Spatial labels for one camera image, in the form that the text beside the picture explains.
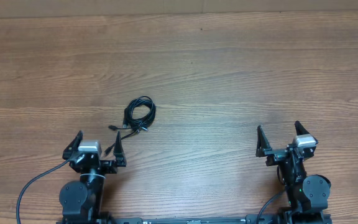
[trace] tabletop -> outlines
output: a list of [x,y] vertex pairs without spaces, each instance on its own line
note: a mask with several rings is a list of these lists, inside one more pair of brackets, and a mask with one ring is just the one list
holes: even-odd
[[[255,156],[257,126],[280,148],[299,120],[319,140],[306,171],[332,182],[324,212],[358,223],[358,11],[0,19],[0,223],[79,130],[107,147],[142,95],[155,121],[122,141],[127,167],[107,175],[103,210],[257,213],[282,189]],[[32,184],[22,222],[61,219],[59,191],[78,179],[65,166]]]

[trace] bundled black cable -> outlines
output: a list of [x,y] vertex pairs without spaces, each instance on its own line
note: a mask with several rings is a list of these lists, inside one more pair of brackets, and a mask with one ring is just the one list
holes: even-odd
[[[143,118],[133,118],[132,115],[134,110],[138,106],[146,106],[150,109],[146,116]],[[109,129],[116,131],[116,130],[125,130],[131,129],[132,132],[130,134],[125,135],[121,138],[121,140],[132,136],[133,134],[137,134],[140,130],[148,131],[148,127],[153,123],[155,118],[155,104],[153,103],[152,99],[148,96],[141,96],[138,99],[132,100],[127,108],[124,110],[124,121],[122,122],[122,128],[117,128],[117,126],[110,125]],[[104,151],[104,155],[107,156],[111,150],[114,148],[115,143],[112,144]]]

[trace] table surface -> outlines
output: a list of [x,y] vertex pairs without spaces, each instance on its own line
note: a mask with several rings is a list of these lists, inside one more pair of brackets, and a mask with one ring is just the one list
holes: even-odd
[[[280,148],[300,120],[319,140],[306,171],[333,184],[326,213],[358,223],[358,11],[1,19],[0,223],[78,130],[107,147],[141,95],[157,115],[123,140],[128,166],[107,176],[103,210],[257,213],[282,189],[255,157],[257,126]],[[66,166],[31,185],[23,223],[59,220],[59,191],[78,178]]]

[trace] wall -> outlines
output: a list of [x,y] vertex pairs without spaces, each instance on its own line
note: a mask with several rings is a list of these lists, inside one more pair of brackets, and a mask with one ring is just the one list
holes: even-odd
[[356,9],[358,0],[0,0],[0,18]]

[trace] wooden table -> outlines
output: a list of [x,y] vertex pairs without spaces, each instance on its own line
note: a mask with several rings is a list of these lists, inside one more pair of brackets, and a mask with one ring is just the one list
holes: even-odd
[[[358,11],[1,19],[0,223],[78,130],[107,147],[141,95],[157,116],[107,176],[115,217],[257,213],[282,187],[255,157],[256,128],[284,147],[299,119],[320,141],[306,170],[333,183],[326,213],[358,223]],[[59,191],[78,178],[66,166],[36,181],[22,222],[59,220]]]

